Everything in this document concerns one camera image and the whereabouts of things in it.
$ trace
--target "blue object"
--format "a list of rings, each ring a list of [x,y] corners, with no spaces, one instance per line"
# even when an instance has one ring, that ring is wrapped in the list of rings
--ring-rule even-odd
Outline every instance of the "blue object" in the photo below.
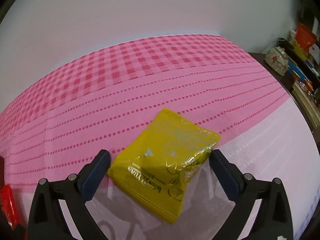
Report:
[[[304,82],[305,80],[308,80],[308,78],[305,76],[305,74],[301,71],[301,69],[296,66],[291,60],[288,62],[289,69],[288,72],[292,73],[293,71],[298,74],[300,77],[299,82]]]
[[[240,179],[242,173],[233,163],[229,163],[218,149],[210,154],[209,164],[228,199],[237,203],[244,188],[244,182]]]
[[[91,163],[86,164],[81,170],[85,178],[84,180],[79,179],[77,181],[77,188],[83,201],[92,200],[100,182],[109,169],[110,163],[110,153],[106,150],[101,150],[95,159]]]

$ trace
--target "table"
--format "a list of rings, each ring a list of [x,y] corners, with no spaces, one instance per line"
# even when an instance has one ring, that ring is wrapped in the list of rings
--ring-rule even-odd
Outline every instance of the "table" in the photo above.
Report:
[[[316,143],[319,142],[318,136],[315,136],[315,130],[319,126],[319,111],[310,101],[306,93],[300,89],[294,82],[294,78],[290,75],[284,75],[282,77],[275,70],[273,70],[265,61],[266,54],[263,53],[249,53],[254,59],[256,59],[266,70],[273,75],[273,77],[284,87],[284,89],[290,93],[293,101],[296,103],[301,114],[306,120],[310,130],[314,135]]]
[[[114,159],[163,107],[220,133],[219,149],[242,172],[281,178],[299,238],[320,196],[312,134],[277,80],[244,50],[213,35],[152,37],[101,49],[19,95],[0,115],[0,155],[25,223],[39,179],[65,179],[100,149]],[[214,236],[234,206],[208,162],[190,181],[173,225],[107,177],[86,205],[109,239],[203,240]],[[71,232],[76,236],[75,228]]]

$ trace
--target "metal screw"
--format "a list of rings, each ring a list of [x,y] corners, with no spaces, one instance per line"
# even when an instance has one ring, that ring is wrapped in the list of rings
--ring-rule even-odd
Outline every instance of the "metal screw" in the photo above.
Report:
[[[77,174],[72,173],[68,176],[68,180],[75,180],[76,177],[77,177]]]
[[[276,184],[279,184],[279,185],[281,184],[281,179],[279,179],[279,178],[275,178],[274,181]]]
[[[250,174],[250,173],[246,173],[244,175],[244,177],[247,179],[247,180],[252,180],[253,176]]]
[[[41,180],[39,180],[39,184],[40,185],[43,185],[44,183],[46,183],[47,179],[45,178],[42,178]]]

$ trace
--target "blue gripper pad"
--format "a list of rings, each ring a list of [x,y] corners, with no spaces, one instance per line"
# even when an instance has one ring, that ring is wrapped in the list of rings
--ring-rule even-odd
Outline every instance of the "blue gripper pad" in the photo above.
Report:
[[[209,164],[228,199],[237,203],[240,192],[244,189],[241,171],[233,163],[228,162],[218,149],[210,154]]]
[[[86,164],[78,173],[77,188],[83,201],[92,200],[110,163],[110,153],[107,150],[101,150],[92,162]]]

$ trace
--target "red dotted line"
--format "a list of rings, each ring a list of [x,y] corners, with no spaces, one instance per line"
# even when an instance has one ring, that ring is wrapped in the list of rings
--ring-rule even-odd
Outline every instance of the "red dotted line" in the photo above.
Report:
[[[8,140],[5,144],[1,145],[0,148],[2,148],[3,146],[7,145],[9,142],[11,142],[13,139]]]
[[[33,183],[10,183],[10,186],[13,187],[30,187],[30,186],[36,186],[38,185],[37,182],[33,182]]]
[[[29,129],[27,129],[27,130],[25,130],[25,131],[23,131],[23,132],[19,133],[19,135],[24,134],[24,133],[26,133],[26,132],[28,132],[28,131],[32,130],[33,128],[35,128],[35,127],[37,127],[37,126],[39,126],[39,125],[41,125],[41,124],[45,123],[47,120],[48,120],[48,118],[46,118],[43,122],[38,123],[38,124],[36,124],[36,125],[32,126],[31,128],[29,128]]]
[[[157,83],[157,82],[163,82],[163,81],[167,81],[167,80],[179,79],[179,78],[183,78],[183,77],[187,77],[187,76],[191,76],[191,75],[195,75],[195,74],[213,73],[213,72],[219,72],[219,71],[225,71],[225,70],[242,69],[242,68],[254,68],[254,67],[259,67],[259,65],[257,65],[257,66],[245,66],[245,67],[238,67],[238,68],[225,68],[225,69],[218,69],[218,70],[212,70],[212,71],[203,71],[203,72],[195,72],[195,73],[190,73],[190,74],[186,74],[186,75],[182,75],[182,76],[178,76],[178,77],[162,79],[162,80],[153,81],[153,82],[150,82],[150,83],[145,83],[145,84],[142,84],[142,85],[139,85],[139,86],[130,87],[130,88],[127,88],[127,89],[124,89],[124,90],[119,90],[117,92],[113,92],[113,93],[110,93],[108,95],[105,95],[105,96],[102,96],[102,97],[98,97],[98,98],[86,101],[84,104],[88,104],[88,103],[91,103],[93,101],[96,101],[96,100],[99,100],[99,99],[102,99],[102,98],[105,98],[105,97],[108,97],[108,96],[111,96],[111,95],[115,95],[115,94],[119,94],[119,93],[122,93],[122,92],[126,92],[127,90],[133,90],[133,89],[138,88],[138,87],[151,85],[151,84],[154,84],[154,83]],[[65,114],[66,112],[72,111],[77,107],[83,106],[84,104],[79,104],[78,106],[71,107],[70,109],[68,109],[66,111],[63,111],[63,112],[61,112],[61,113],[59,113],[59,114],[57,114],[57,115],[55,115],[53,117],[50,117],[49,119],[52,119],[52,118],[55,118],[55,117],[57,117],[59,115]]]
[[[49,118],[47,118],[46,120],[44,120],[43,122],[41,122],[40,124],[37,124],[37,125],[29,128],[29,129],[26,130],[26,131],[23,131],[23,132],[19,133],[19,134],[23,134],[23,133],[25,133],[25,132],[27,132],[27,131],[30,131],[31,129],[37,127],[38,125],[41,125],[42,123],[46,122],[48,119],[53,119],[53,118],[55,118],[55,117],[57,117],[57,116],[60,116],[60,115],[65,114],[65,113],[67,113],[67,112],[70,112],[70,111],[72,111],[72,110],[74,110],[74,109],[76,109],[76,108],[79,108],[79,107],[81,107],[81,106],[83,106],[83,105],[86,105],[86,104],[88,104],[88,103],[91,103],[91,102],[93,102],[93,101],[97,101],[97,100],[100,100],[100,99],[102,99],[102,98],[106,98],[106,97],[111,96],[111,95],[119,94],[119,93],[125,92],[125,91],[127,91],[127,90],[135,89],[135,88],[142,87],[142,86],[147,86],[147,85],[150,85],[150,84],[153,84],[153,83],[157,83],[157,82],[163,82],[163,81],[167,81],[167,80],[174,80],[174,79],[178,79],[178,78],[182,78],[182,77],[186,77],[186,76],[191,76],[191,75],[195,75],[195,74],[204,74],[204,73],[212,73],[212,72],[218,72],[218,71],[224,71],[224,70],[241,69],[241,68],[253,68],[253,67],[259,67],[259,65],[257,65],[257,66],[246,66],[246,67],[240,67],[240,68],[228,68],[228,69],[219,69],[219,70],[212,70],[212,71],[204,71],[204,72],[190,73],[190,74],[187,74],[187,75],[182,75],[182,76],[178,76],[178,77],[162,79],[162,80],[158,80],[158,81],[146,83],[146,84],[143,84],[143,85],[139,85],[139,86],[127,88],[127,89],[124,89],[124,90],[120,90],[120,91],[117,91],[117,92],[113,92],[113,93],[110,93],[110,94],[108,94],[108,95],[105,95],[105,96],[102,96],[102,97],[98,97],[98,98],[95,98],[95,99],[91,99],[91,100],[86,101],[86,102],[84,102],[84,103],[82,103],[82,104],[79,104],[79,105],[76,105],[76,106],[74,106],[74,107],[71,107],[70,109],[65,110],[65,111],[63,111],[63,112],[61,112],[61,113],[59,113],[59,114],[56,114],[55,116],[49,117]],[[261,73],[261,72],[266,72],[266,70],[259,71],[259,72],[252,72],[252,73],[244,73],[244,74],[239,74],[239,75],[231,75],[231,76],[226,76],[226,77],[221,77],[221,78],[215,78],[215,79],[213,79],[213,80],[222,79],[222,78],[228,78],[228,77],[234,77],[234,76],[254,74],[254,73]]]
[[[130,130],[133,130],[135,128],[138,128],[140,126],[144,126],[144,125],[148,125],[150,122],[145,122],[145,123],[141,123],[141,124],[137,124],[135,126],[132,126],[130,128],[127,128],[127,129],[123,129],[122,131],[118,131],[118,132],[114,132],[114,133],[109,133],[108,135],[105,134],[103,137],[100,136],[99,138],[95,138],[95,139],[91,139],[91,140],[87,140],[87,141],[84,141],[84,142],[81,142],[81,143],[77,143],[77,144],[74,144],[74,145],[70,145],[68,147],[64,147],[64,148],[61,148],[61,149],[58,149],[58,150],[55,150],[55,151],[52,151],[52,152],[45,152],[45,153],[42,153],[38,156],[34,156],[32,158],[29,158],[29,159],[25,159],[23,161],[20,161],[20,162],[17,162],[17,163],[10,163],[8,166],[10,165],[16,165],[16,164],[20,164],[20,163],[25,163],[25,162],[28,162],[28,161],[31,161],[31,160],[35,160],[35,159],[39,159],[41,157],[43,157],[44,155],[52,155],[52,154],[55,154],[55,153],[59,153],[59,152],[63,152],[63,151],[67,151],[69,149],[72,149],[72,148],[75,148],[75,147],[79,147],[79,146],[82,146],[82,145],[86,145],[87,143],[90,143],[90,142],[94,142],[94,141],[98,141],[98,140],[102,140],[103,138],[107,138],[107,137],[111,137],[111,136],[115,136],[115,135],[118,135],[120,133],[124,133],[126,131],[130,131]]]
[[[261,112],[263,112],[264,110],[266,110],[267,108],[269,108],[270,106],[272,106],[275,102],[277,102],[278,100],[280,100],[281,98],[283,98],[286,94],[287,94],[287,93],[284,93],[282,96],[280,96],[279,98],[277,98],[276,100],[274,100],[274,101],[273,101],[272,103],[270,103],[269,105],[263,107],[262,109],[260,109],[259,111],[255,112],[254,114],[251,114],[250,116],[248,116],[248,117],[240,120],[239,122],[236,122],[236,123],[234,123],[233,125],[230,125],[230,126],[226,127],[225,129],[223,129],[223,130],[220,131],[219,133],[222,134],[223,132],[226,132],[227,130],[230,130],[230,128],[233,128],[233,127],[236,126],[236,125],[240,125],[241,123],[243,123],[243,122],[245,122],[245,121],[253,118],[254,116],[256,116],[256,115],[258,115],[258,114],[260,114]],[[217,114],[216,116],[210,117],[209,119],[206,119],[206,120],[207,120],[207,122],[208,122],[209,120],[213,120],[214,118],[217,118],[217,116],[219,117],[220,115]],[[44,166],[44,167],[42,167],[42,168],[34,169],[34,170],[29,170],[29,171],[20,171],[20,172],[15,172],[15,173],[7,173],[6,175],[9,176],[9,175],[28,174],[28,173],[33,173],[33,172],[39,172],[39,171],[47,170],[47,169],[61,168],[61,167],[63,167],[63,166],[73,165],[73,164],[75,164],[75,163],[80,163],[81,161],[84,162],[84,159],[82,159],[82,160],[80,159],[80,160],[78,160],[78,161],[75,160],[74,162],[72,161],[72,162],[68,162],[68,163],[61,163],[61,164],[57,164],[57,165],[53,165],[53,166]]]
[[[44,171],[44,170],[52,170],[52,169],[61,168],[61,167],[64,167],[64,166],[69,166],[69,165],[81,163],[81,162],[84,162],[84,161],[89,161],[89,160],[92,160],[94,157],[95,156],[86,157],[85,159],[83,158],[83,159],[74,160],[74,161],[67,162],[67,163],[61,163],[61,164],[57,164],[57,165],[53,165],[53,166],[44,166],[42,168],[29,170],[29,171],[9,172],[9,173],[6,174],[6,176],[29,174],[29,173],[39,172],[39,171]]]
[[[118,131],[118,132],[114,132],[114,133],[109,133],[108,135],[104,135],[103,137],[100,136],[99,138],[95,138],[95,139],[91,139],[91,140],[87,140],[87,141],[84,141],[84,142],[81,142],[81,143],[77,143],[77,144],[74,144],[74,145],[70,145],[68,147],[64,147],[64,148],[61,148],[59,150],[56,150],[56,151],[52,151],[52,152],[46,152],[46,153],[42,153],[38,156],[35,156],[33,157],[32,159],[38,159],[38,158],[41,158],[42,156],[44,155],[52,155],[54,153],[58,153],[58,152],[63,152],[63,151],[67,151],[69,149],[72,149],[72,148],[75,148],[75,147],[80,147],[82,145],[86,145],[87,143],[91,143],[91,142],[95,142],[95,141],[98,141],[98,140],[102,140],[103,138],[107,138],[107,137],[111,137],[111,136],[115,136],[117,134],[120,134],[120,133],[124,133],[126,131],[130,131],[130,130],[133,130],[135,128],[138,128],[140,126],[144,126],[144,125],[148,125],[149,122],[145,122],[145,123],[141,123],[140,125],[137,124],[136,126],[132,126],[131,128],[127,128],[127,129],[123,129],[122,131]],[[76,161],[74,162],[69,162],[67,163],[67,165],[72,165],[72,164],[75,164],[77,163]],[[58,164],[58,165],[54,165],[54,166],[44,166],[42,168],[39,168],[39,169],[34,169],[34,170],[29,170],[29,171],[20,171],[20,172],[11,172],[11,173],[7,173],[6,176],[11,176],[11,175],[20,175],[20,174],[27,174],[27,173],[33,173],[33,172],[39,172],[39,171],[43,171],[43,170],[47,170],[47,169],[55,169],[55,168],[61,168],[65,166],[65,163],[61,163],[61,164]]]
[[[210,91],[211,91],[211,90],[213,91],[213,90],[224,89],[224,88],[228,88],[228,87],[232,87],[232,86],[238,86],[238,85],[241,85],[241,84],[245,84],[245,83],[249,83],[249,82],[261,80],[261,79],[268,78],[268,77],[272,77],[272,76],[269,75],[269,76],[266,76],[266,77],[257,78],[257,79],[253,79],[253,80],[249,80],[249,81],[244,81],[244,82],[241,82],[241,83],[236,83],[236,84],[232,84],[232,85],[228,85],[228,86],[224,86],[224,87],[219,87],[219,88],[216,88],[216,89],[209,89],[209,90],[210,90]],[[198,81],[198,82],[193,82],[193,83],[190,83],[190,84],[185,84],[185,85],[178,86],[178,87],[174,87],[174,88],[168,88],[168,89],[160,90],[160,91],[157,91],[156,93],[147,94],[147,95],[143,95],[143,96],[139,96],[139,97],[135,97],[135,98],[131,98],[131,99],[129,98],[129,99],[127,99],[127,100],[120,101],[119,103],[115,103],[115,104],[112,104],[112,105],[110,105],[110,106],[107,106],[107,107],[104,107],[104,108],[100,108],[100,109],[94,110],[94,111],[92,111],[92,112],[89,112],[89,113],[86,113],[86,114],[77,116],[76,118],[72,118],[72,119],[67,120],[67,121],[65,121],[65,122],[62,122],[62,123],[60,123],[60,124],[57,124],[57,125],[55,125],[55,126],[53,126],[53,127],[49,127],[49,128],[47,128],[47,130],[55,129],[55,128],[57,128],[57,127],[60,127],[61,125],[64,125],[64,124],[66,124],[66,123],[69,123],[69,122],[78,120],[78,119],[80,119],[80,118],[82,118],[82,117],[84,117],[84,116],[88,116],[88,115],[90,115],[90,114],[94,114],[95,112],[99,112],[99,111],[102,111],[102,110],[110,109],[111,107],[121,105],[122,103],[130,102],[130,101],[137,100],[137,99],[139,99],[139,98],[144,98],[144,97],[147,97],[147,96],[153,96],[153,95],[155,95],[155,94],[159,94],[159,93],[166,92],[166,91],[171,91],[171,90],[174,90],[174,89],[179,89],[179,88],[181,88],[181,87],[187,87],[187,86],[189,86],[189,85],[194,85],[194,84],[197,84],[197,83],[199,83],[199,82],[209,82],[209,81],[212,81],[212,80],[215,80],[215,79],[220,79],[220,78],[214,78],[214,79],[208,79],[208,80],[200,80],[200,81]]]
[[[220,131],[219,133],[222,134],[224,132],[226,132],[227,130],[229,130],[230,128],[233,128],[234,126],[240,125],[243,122],[253,118],[254,116],[256,116],[257,114],[260,114],[261,112],[263,112],[264,110],[266,110],[267,108],[269,108],[270,106],[272,106],[274,103],[276,103],[277,101],[279,101],[281,98],[283,98],[285,95],[287,95],[287,93],[284,93],[282,96],[280,96],[279,98],[277,98],[275,101],[273,101],[272,103],[270,103],[269,105],[265,106],[264,108],[260,109],[259,111],[255,112],[254,114],[251,114],[250,116],[240,120],[239,122],[235,122],[233,125],[230,125],[228,127],[226,127],[225,129],[223,129],[222,131]]]
[[[252,100],[252,101],[249,101],[249,102],[247,102],[247,103],[245,103],[245,104],[243,104],[243,105],[240,105],[240,106],[237,106],[237,107],[228,109],[228,110],[224,110],[224,111],[220,112],[219,114],[217,114],[217,115],[215,115],[215,116],[213,116],[213,117],[207,118],[206,120],[202,120],[202,121],[196,122],[195,124],[198,125],[198,124],[206,123],[206,122],[209,122],[210,120],[213,120],[214,118],[217,118],[217,117],[219,117],[219,116],[222,116],[223,114],[225,114],[225,113],[227,113],[227,112],[236,111],[236,110],[238,110],[238,109],[241,109],[241,108],[243,108],[243,107],[246,107],[246,106],[248,106],[248,105],[250,105],[250,104],[252,104],[252,103],[254,103],[254,102],[256,102],[256,101],[258,101],[258,100],[260,100],[260,99],[263,99],[263,98],[271,95],[272,93],[276,92],[277,90],[279,90],[279,89],[281,89],[281,88],[282,88],[282,87],[278,87],[277,89],[272,90],[271,92],[269,92],[269,93],[267,93],[267,94],[265,94],[265,95],[263,95],[263,96],[261,96],[261,97],[258,97],[258,98],[254,99],[254,100]]]
[[[161,104],[159,103],[159,104],[157,104],[157,105],[153,105],[153,107],[165,105],[165,104],[168,104],[168,103],[170,103],[170,102],[182,100],[182,99],[189,98],[189,97],[192,97],[192,96],[197,96],[197,95],[199,95],[199,94],[202,94],[202,93],[205,93],[205,92],[208,92],[208,91],[220,90],[220,89],[224,89],[224,88],[227,88],[227,87],[236,86],[236,85],[239,85],[239,84],[241,84],[241,83],[232,84],[232,85],[228,85],[228,86],[224,86],[224,87],[219,87],[219,88],[215,88],[215,89],[207,89],[207,90],[201,91],[201,92],[196,93],[196,94],[193,94],[193,95],[186,95],[186,96],[181,97],[181,98],[178,98],[178,99],[176,99],[176,98],[175,98],[175,99],[171,99],[170,101],[167,100],[166,102],[162,102]],[[148,108],[152,108],[152,106],[144,107],[144,108],[140,108],[140,109],[136,109],[135,111],[132,110],[132,111],[131,111],[131,114],[133,114],[133,113],[135,113],[135,112],[147,110]],[[86,113],[85,115],[89,115],[89,114],[91,114],[91,113],[95,113],[95,112],[98,112],[98,111],[99,111],[99,110],[92,111],[92,112]],[[130,112],[123,113],[122,116],[126,116],[126,115],[129,115],[129,114],[130,114]],[[81,118],[81,116],[71,119],[70,122],[71,122],[72,120],[77,120],[78,118]],[[121,115],[119,114],[118,116],[110,117],[110,118],[107,118],[107,119],[105,119],[105,120],[101,120],[100,122],[83,126],[83,127],[82,127],[82,130],[87,129],[87,128],[92,127],[92,126],[95,126],[95,125],[97,125],[97,124],[99,125],[100,123],[104,123],[104,122],[107,122],[107,121],[111,121],[112,119],[117,119],[117,118],[121,118]],[[66,121],[66,122],[64,122],[64,123],[60,123],[60,124],[58,124],[58,125],[56,125],[56,126],[50,127],[49,130],[54,129],[54,128],[56,128],[56,127],[58,127],[58,126],[61,126],[61,125],[65,124],[65,123],[68,123],[68,122],[69,122],[69,120]],[[56,139],[58,139],[58,138],[60,138],[60,137],[62,137],[62,136],[67,136],[67,135],[69,135],[70,133],[78,132],[79,130],[81,130],[81,127],[79,127],[79,128],[76,129],[76,130],[73,130],[72,132],[67,132],[67,133],[58,135],[58,136],[56,136],[55,138],[48,139],[48,140],[44,140],[44,141],[43,141],[42,143],[40,143],[40,144],[31,146],[31,147],[29,147],[29,148],[26,148],[26,149],[21,150],[21,151],[16,152],[16,153],[12,153],[11,155],[20,154],[20,153],[25,152],[25,151],[28,151],[28,150],[30,150],[30,149],[32,149],[32,148],[34,148],[34,147],[37,147],[37,146],[39,146],[39,145],[42,145],[43,143],[45,143],[45,142],[47,142],[47,141],[54,141],[54,140],[56,140]]]
[[[243,51],[241,51],[241,50],[234,50],[233,51],[234,53],[238,53],[239,52],[239,54],[241,54],[241,55],[239,55],[239,57],[241,57],[242,58],[242,62],[256,62],[256,60],[254,60],[252,57],[250,57],[249,55],[246,55],[246,56],[243,56],[242,54],[244,54],[244,52]]]
[[[40,145],[43,145],[43,144],[44,144],[45,142],[47,142],[47,141],[48,141],[48,140],[44,140],[44,141],[42,141],[41,143],[35,144],[35,145],[33,145],[33,146],[30,146],[30,147],[25,148],[25,149],[23,149],[23,150],[21,150],[21,151],[18,151],[18,152],[15,152],[15,153],[10,153],[10,156],[11,156],[11,155],[18,155],[18,154],[23,153],[23,152],[26,152],[26,151],[28,151],[28,150],[34,149],[34,148],[36,148],[36,147],[38,147],[38,146],[40,146]]]
[[[45,129],[44,129],[42,132],[40,132],[40,133],[37,133],[37,134],[35,134],[35,135],[33,135],[33,136],[30,136],[30,137],[27,138],[27,139],[24,139],[23,141],[20,141],[20,142],[15,143],[14,145],[18,145],[18,144],[20,144],[20,143],[23,143],[23,142],[25,142],[25,141],[28,141],[28,140],[30,140],[30,139],[38,136],[38,135],[40,135],[40,134],[43,134],[46,130],[47,130],[47,128],[45,128]]]

